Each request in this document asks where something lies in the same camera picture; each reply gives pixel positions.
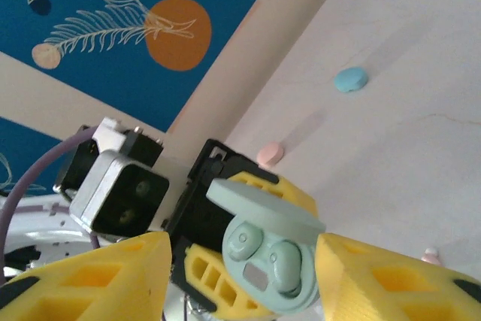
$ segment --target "white wall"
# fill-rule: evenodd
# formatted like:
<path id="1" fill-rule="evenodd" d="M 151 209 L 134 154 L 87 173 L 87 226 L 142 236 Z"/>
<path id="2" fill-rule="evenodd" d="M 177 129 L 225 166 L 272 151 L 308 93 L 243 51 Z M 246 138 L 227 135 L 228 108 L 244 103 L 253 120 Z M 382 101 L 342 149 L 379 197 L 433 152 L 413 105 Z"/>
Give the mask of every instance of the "white wall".
<path id="1" fill-rule="evenodd" d="M 481 0 L 328 0 L 228 138 L 310 193 L 329 232 L 481 280 Z M 350 94 L 335 75 L 361 66 Z M 281 320 L 318 321 L 313 311 Z"/>
<path id="2" fill-rule="evenodd" d="M 224 139 L 324 0 L 258 0 L 166 138 L 168 155 L 193 159 L 206 138 Z M 0 114 L 56 138 L 104 116 L 163 134 L 0 53 Z"/>

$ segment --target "yellow 3d-printed part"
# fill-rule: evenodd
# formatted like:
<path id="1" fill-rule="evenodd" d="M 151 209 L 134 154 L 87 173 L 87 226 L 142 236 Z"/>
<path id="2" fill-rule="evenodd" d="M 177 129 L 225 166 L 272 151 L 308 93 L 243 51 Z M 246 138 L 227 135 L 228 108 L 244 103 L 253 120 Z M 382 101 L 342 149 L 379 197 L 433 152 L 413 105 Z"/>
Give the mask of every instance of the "yellow 3d-printed part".
<path id="1" fill-rule="evenodd" d="M 159 321 L 170 270 L 168 234 L 148 233 L 14 278 L 39 281 L 4 306 L 0 319 Z"/>
<path id="2" fill-rule="evenodd" d="M 326 321 L 481 320 L 479 281 L 349 238 L 319 236 L 316 275 Z"/>
<path id="3" fill-rule="evenodd" d="M 187 282 L 216 304 L 214 317 L 231 320 L 273 315 L 234 282 L 220 253 L 193 244 L 186 251 L 184 265 Z"/>
<path id="4" fill-rule="evenodd" d="M 244 171 L 230 177 L 229 180 L 244 182 L 249 186 L 262 189 L 263 191 L 269 192 L 272 195 L 292 203 L 294 206 L 305 209 L 315 217 L 319 216 L 317 214 L 317 206 L 314 198 L 310 197 L 307 193 L 294 186 L 286 178 L 281 176 L 278 177 L 279 183 L 275 184 Z"/>

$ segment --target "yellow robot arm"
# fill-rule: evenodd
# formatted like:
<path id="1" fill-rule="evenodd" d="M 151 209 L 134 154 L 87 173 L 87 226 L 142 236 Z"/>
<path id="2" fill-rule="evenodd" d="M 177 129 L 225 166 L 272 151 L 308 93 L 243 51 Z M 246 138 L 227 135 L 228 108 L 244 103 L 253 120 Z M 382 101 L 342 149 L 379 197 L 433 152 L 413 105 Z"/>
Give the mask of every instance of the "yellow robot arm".
<path id="1" fill-rule="evenodd" d="M 354 241 L 319 236 L 316 274 L 326 321 L 478 321 L 481 283 Z"/>
<path id="2" fill-rule="evenodd" d="M 159 321 L 171 260 L 151 232 L 27 271 L 0 288 L 0 319 Z"/>

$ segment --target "camera lens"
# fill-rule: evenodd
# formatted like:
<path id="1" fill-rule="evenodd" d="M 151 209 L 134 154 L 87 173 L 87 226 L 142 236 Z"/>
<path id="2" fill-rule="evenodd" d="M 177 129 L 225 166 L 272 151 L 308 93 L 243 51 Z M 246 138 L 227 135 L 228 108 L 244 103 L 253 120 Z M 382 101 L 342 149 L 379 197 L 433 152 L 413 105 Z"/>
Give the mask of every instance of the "camera lens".
<path id="1" fill-rule="evenodd" d="M 128 225 L 135 218 L 135 211 L 132 209 L 124 210 L 119 217 L 119 224 Z"/>
<path id="2" fill-rule="evenodd" d="M 149 182 L 143 180 L 135 187 L 135 195 L 138 197 L 145 197 L 150 190 Z"/>

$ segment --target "plant leaf drawing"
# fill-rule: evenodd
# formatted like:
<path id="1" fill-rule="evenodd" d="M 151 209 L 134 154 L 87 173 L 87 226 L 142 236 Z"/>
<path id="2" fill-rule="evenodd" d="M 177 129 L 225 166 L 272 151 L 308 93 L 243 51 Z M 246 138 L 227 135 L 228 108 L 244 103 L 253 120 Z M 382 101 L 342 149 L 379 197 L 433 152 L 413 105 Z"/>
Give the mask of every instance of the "plant leaf drawing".
<path id="1" fill-rule="evenodd" d="M 27 0 L 29 4 L 36 0 Z M 148 35 L 154 39 L 160 32 L 183 38 L 194 38 L 189 31 L 196 19 L 176 23 L 153 14 L 140 0 L 103 0 L 104 9 L 78 10 L 75 17 L 53 27 L 50 37 L 32 49 L 35 63 L 45 69 L 56 68 L 67 53 L 74 50 L 91 53 L 110 50 L 116 44 L 133 40 L 139 44 Z"/>
<path id="2" fill-rule="evenodd" d="M 7 157 L 3 153 L 0 153 L 0 165 L 5 168 L 5 172 L 7 174 L 7 178 L 3 182 L 0 182 L 0 189 L 5 192 L 10 192 L 15 186 L 16 182 L 13 182 L 14 175 L 12 173 L 10 163 L 8 162 Z M 31 192 L 43 192 L 46 190 L 47 189 L 45 187 L 39 184 L 31 184 L 27 189 L 25 197 L 33 196 L 34 194 L 31 194 Z"/>

